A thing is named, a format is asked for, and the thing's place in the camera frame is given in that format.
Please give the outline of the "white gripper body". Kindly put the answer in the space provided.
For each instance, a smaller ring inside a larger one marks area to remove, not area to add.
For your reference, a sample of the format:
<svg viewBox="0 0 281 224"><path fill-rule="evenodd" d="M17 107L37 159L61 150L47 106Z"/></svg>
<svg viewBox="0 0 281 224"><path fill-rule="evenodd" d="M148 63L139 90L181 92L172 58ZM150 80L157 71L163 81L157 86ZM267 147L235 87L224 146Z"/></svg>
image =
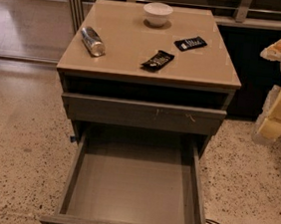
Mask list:
<svg viewBox="0 0 281 224"><path fill-rule="evenodd" d="M281 39L264 48L260 53L261 58L267 61L281 61Z"/></svg>

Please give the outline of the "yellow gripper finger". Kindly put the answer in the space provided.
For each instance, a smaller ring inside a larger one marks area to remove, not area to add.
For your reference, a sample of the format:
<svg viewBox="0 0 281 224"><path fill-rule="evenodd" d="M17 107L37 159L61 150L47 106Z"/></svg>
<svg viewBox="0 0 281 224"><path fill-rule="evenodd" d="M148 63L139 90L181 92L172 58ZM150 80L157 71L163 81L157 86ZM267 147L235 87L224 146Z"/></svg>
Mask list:
<svg viewBox="0 0 281 224"><path fill-rule="evenodd" d="M263 112L258 117L255 135L266 140L276 140L281 135L281 88L272 87Z"/></svg>

